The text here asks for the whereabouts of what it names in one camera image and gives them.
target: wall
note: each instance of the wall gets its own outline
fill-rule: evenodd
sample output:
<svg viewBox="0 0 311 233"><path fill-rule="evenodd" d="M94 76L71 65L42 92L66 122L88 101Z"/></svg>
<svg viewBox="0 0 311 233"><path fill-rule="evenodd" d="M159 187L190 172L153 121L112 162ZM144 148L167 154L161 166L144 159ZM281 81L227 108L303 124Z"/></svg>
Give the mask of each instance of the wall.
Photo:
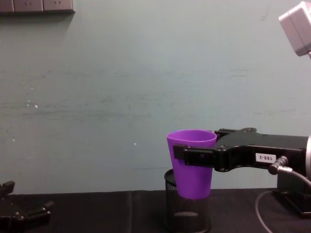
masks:
<svg viewBox="0 0 311 233"><path fill-rule="evenodd" d="M311 132L311 62L278 22L299 1L75 3L0 18L0 177L16 193L163 189L175 129ZM254 168L213 175L275 185Z"/></svg>

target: black table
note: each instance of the black table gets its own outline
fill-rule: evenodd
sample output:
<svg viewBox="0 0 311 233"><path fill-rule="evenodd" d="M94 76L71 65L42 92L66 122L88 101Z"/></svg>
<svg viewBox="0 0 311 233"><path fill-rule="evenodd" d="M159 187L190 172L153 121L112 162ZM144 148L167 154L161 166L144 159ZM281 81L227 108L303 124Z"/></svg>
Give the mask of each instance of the black table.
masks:
<svg viewBox="0 0 311 233"><path fill-rule="evenodd" d="M266 189L212 190L210 233L265 233L255 212L255 199ZM165 191L16 195L21 203L55 202L48 227L30 233L167 233ZM259 206L274 233L310 233L311 219L301 219L272 194Z"/></svg>

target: power socket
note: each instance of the power socket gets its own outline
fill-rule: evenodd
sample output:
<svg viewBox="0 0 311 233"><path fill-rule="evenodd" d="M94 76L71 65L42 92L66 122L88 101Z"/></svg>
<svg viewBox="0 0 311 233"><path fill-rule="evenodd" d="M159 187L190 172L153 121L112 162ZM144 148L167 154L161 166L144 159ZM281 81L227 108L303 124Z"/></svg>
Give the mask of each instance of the power socket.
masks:
<svg viewBox="0 0 311 233"><path fill-rule="evenodd" d="M42 0L14 0L15 12L42 12Z"/></svg>
<svg viewBox="0 0 311 233"><path fill-rule="evenodd" d="M0 0L0 13L14 12L13 0Z"/></svg>
<svg viewBox="0 0 311 233"><path fill-rule="evenodd" d="M72 0L43 0L44 11L74 11Z"/></svg>

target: purple cup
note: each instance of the purple cup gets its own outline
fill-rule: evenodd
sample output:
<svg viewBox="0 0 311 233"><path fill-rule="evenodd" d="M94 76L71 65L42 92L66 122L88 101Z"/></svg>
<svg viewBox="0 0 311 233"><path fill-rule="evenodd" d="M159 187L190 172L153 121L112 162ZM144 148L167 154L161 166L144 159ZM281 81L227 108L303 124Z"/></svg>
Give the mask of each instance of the purple cup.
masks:
<svg viewBox="0 0 311 233"><path fill-rule="evenodd" d="M203 199L210 195L213 168L185 165L184 160L174 158L173 146L212 148L217 135L208 130L178 130L167 135L167 142L174 170L177 192L183 198Z"/></svg>

